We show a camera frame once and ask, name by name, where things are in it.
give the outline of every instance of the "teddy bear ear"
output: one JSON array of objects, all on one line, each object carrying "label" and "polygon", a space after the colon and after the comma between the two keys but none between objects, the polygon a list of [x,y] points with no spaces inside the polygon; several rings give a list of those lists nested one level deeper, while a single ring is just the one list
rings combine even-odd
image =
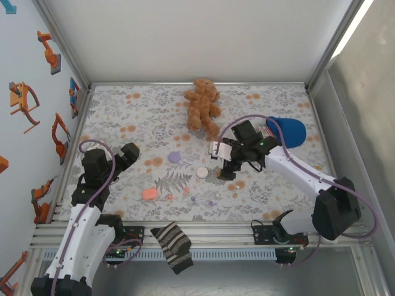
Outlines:
[{"label": "teddy bear ear", "polygon": [[193,84],[196,86],[196,85],[199,85],[199,84],[202,84],[202,78],[197,78],[197,79],[195,79],[194,81],[193,81]]}]

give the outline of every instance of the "purple disc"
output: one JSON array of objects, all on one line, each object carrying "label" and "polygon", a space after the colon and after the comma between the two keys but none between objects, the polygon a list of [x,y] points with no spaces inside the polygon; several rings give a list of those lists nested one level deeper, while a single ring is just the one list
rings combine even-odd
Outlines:
[{"label": "purple disc", "polygon": [[169,162],[171,162],[171,163],[177,163],[177,162],[180,161],[181,156],[180,156],[180,154],[179,154],[178,152],[173,151],[173,152],[171,152],[171,153],[168,155],[167,159],[168,159]]}]

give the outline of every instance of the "teddy bear leg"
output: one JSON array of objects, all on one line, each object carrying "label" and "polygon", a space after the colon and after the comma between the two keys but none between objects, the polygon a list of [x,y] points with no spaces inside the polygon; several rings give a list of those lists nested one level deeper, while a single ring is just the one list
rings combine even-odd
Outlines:
[{"label": "teddy bear leg", "polygon": [[208,116],[202,118],[202,125],[206,133],[211,137],[217,136],[220,132],[220,127],[216,125]]},{"label": "teddy bear leg", "polygon": [[202,126],[202,121],[200,121],[200,111],[197,108],[189,107],[188,109],[188,121],[186,125],[190,130],[198,131]]},{"label": "teddy bear leg", "polygon": [[221,108],[215,105],[213,102],[210,103],[210,116],[220,116],[221,115]]}]

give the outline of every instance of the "pink sponge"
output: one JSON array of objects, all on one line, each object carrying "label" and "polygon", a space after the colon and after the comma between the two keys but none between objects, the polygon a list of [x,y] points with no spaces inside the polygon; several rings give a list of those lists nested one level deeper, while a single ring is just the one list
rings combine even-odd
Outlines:
[{"label": "pink sponge", "polygon": [[144,189],[143,190],[143,199],[144,200],[153,200],[158,198],[158,190],[156,188]]}]

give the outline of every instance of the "orange eraser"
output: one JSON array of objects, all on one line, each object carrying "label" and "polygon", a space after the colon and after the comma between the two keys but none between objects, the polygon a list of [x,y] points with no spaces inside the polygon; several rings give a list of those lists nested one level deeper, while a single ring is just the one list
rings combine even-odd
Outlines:
[{"label": "orange eraser", "polygon": [[156,188],[144,189],[143,190],[143,199],[144,200],[152,200],[158,198],[158,190]]},{"label": "orange eraser", "polygon": [[8,160],[0,156],[0,173],[8,168]]}]

